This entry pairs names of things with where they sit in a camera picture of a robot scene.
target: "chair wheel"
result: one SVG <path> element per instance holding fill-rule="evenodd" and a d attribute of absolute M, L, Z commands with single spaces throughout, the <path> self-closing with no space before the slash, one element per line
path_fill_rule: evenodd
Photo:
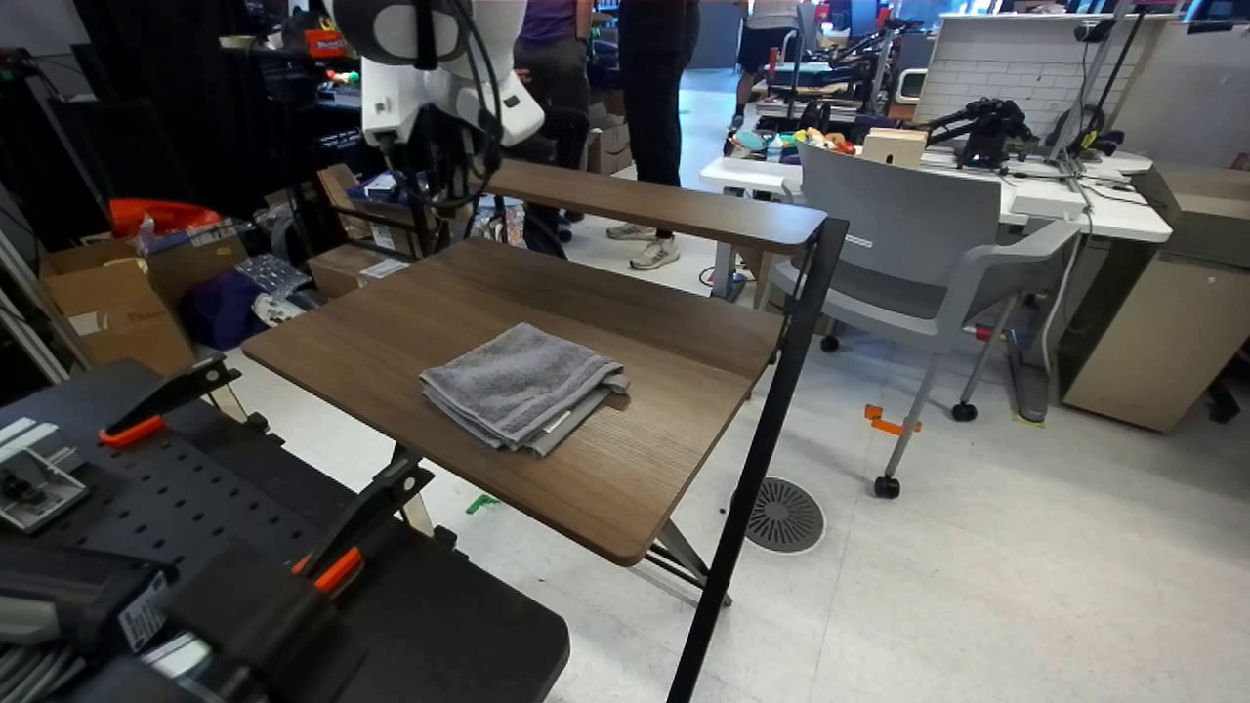
<path fill-rule="evenodd" d="M 958 401 L 958 406 L 949 410 L 949 418 L 954 418 L 954 420 L 972 420 L 972 418 L 976 418 L 976 406 L 972 406 L 972 401 Z"/>
<path fill-rule="evenodd" d="M 902 483 L 894 475 L 875 475 L 872 480 L 872 496 L 877 498 L 894 498 L 902 492 Z"/>

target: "cardboard box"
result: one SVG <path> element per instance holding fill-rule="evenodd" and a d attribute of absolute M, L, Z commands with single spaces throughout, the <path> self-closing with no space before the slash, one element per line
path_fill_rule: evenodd
<path fill-rule="evenodd" d="M 354 201 L 351 188 L 358 188 L 358 179 L 346 164 L 319 169 L 316 183 L 319 183 L 329 207 L 341 213 L 341 226 L 351 242 L 384 246 L 384 250 L 410 250 L 410 239 L 412 239 L 410 211 L 397 201 Z"/>
<path fill-rule="evenodd" d="M 863 140 L 863 159 L 922 169 L 929 136 L 922 127 L 872 127 Z"/>
<path fill-rule="evenodd" d="M 1169 252 L 1250 265 L 1250 173 L 1156 164 L 1153 207 L 1170 221 Z"/>
<path fill-rule="evenodd" d="M 239 242 L 239 229 L 196 233 L 143 252 L 151 289 L 168 310 L 181 310 L 196 285 L 233 268 L 241 256 L 246 246 Z"/>
<path fill-rule="evenodd" d="M 86 364 L 135 359 L 156 376 L 177 376 L 196 364 L 196 352 L 151 289 L 143 263 L 127 242 L 80 246 L 52 252 L 43 285 L 79 333 Z"/>
<path fill-rule="evenodd" d="M 325 302 L 346 298 L 351 289 L 362 289 L 372 281 L 386 281 L 406 265 L 410 263 L 384 256 L 384 252 L 358 250 L 358 246 L 336 246 L 336 250 L 307 256 L 312 281 L 325 293 Z"/>
<path fill-rule="evenodd" d="M 1242 268 L 1153 256 L 1061 401 L 1170 435 L 1250 337 L 1246 302 Z"/>

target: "red object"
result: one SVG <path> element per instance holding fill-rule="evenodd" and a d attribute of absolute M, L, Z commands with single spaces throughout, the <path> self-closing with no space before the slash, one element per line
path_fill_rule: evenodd
<path fill-rule="evenodd" d="M 289 574 L 307 578 L 307 554 L 289 565 Z M 312 574 L 312 589 L 325 597 L 341 597 L 354 578 L 362 574 L 362 550 L 351 546 L 336 563 L 329 563 L 319 574 Z"/>
<path fill-rule="evenodd" d="M 135 450 L 135 445 L 143 445 L 148 438 L 156 438 L 164 431 L 164 418 L 160 412 L 151 412 L 151 418 L 143 418 L 143 420 L 135 420 L 135 427 L 125 427 L 122 435 L 96 435 L 96 440 L 104 445 L 104 450 L 114 450 L 114 451 L 125 451 L 125 450 Z"/>
<path fill-rule="evenodd" d="M 902 420 L 892 420 L 884 406 L 863 406 L 863 418 L 868 418 L 868 427 L 877 431 L 877 435 L 892 435 L 892 438 L 902 435 Z"/>
<path fill-rule="evenodd" d="M 177 201 L 177 198 L 108 198 L 108 226 L 117 239 L 142 233 L 143 221 L 151 221 L 156 233 L 185 233 L 185 229 L 217 226 L 222 213 L 211 207 Z"/>
<path fill-rule="evenodd" d="M 342 41 L 341 32 L 316 26 L 316 32 L 306 32 L 306 56 L 312 63 L 346 63 L 351 45 Z"/>

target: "laboratory room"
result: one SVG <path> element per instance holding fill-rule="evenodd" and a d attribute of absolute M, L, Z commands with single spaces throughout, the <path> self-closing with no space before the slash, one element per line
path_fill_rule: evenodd
<path fill-rule="evenodd" d="M 1242 703 L 1246 114 L 1250 0 L 0 0 L 0 699 Z"/>

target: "brown tabletop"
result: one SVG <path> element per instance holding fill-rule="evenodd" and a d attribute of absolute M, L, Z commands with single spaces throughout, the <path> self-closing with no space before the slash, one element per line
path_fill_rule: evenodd
<path fill-rule="evenodd" d="M 596 410 L 550 455 L 491 451 L 422 399 L 425 367 L 518 321 L 629 376 L 629 401 Z M 776 333 L 780 317 L 472 242 L 289 321 L 248 338 L 246 354 L 588 550 L 638 563 L 770 364 Z"/>
<path fill-rule="evenodd" d="M 824 211 L 811 207 L 748 201 L 709 191 L 656 188 L 526 159 L 504 159 L 504 169 L 491 177 L 491 191 L 526 201 L 664 226 L 681 233 L 722 239 L 748 250 L 798 250 L 824 221 Z"/>

